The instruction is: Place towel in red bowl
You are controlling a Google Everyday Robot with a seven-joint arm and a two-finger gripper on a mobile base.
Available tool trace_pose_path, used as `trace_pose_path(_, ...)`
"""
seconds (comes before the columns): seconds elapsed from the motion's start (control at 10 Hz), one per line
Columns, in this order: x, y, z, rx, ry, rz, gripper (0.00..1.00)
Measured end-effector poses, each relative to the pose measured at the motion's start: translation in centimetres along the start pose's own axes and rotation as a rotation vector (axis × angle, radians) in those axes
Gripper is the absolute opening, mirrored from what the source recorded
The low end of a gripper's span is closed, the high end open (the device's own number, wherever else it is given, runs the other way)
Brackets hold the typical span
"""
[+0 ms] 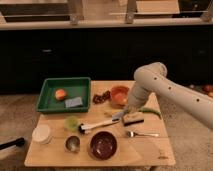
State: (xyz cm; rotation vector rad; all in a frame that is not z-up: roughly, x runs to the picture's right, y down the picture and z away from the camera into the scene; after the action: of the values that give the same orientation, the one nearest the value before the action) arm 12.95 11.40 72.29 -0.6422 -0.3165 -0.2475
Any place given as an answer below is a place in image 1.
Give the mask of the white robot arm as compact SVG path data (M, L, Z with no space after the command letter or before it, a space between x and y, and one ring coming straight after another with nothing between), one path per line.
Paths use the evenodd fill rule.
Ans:
M154 62L137 68L134 84L128 91L126 108L144 106L154 92L180 106L196 120L213 130L213 98L167 79L167 68Z

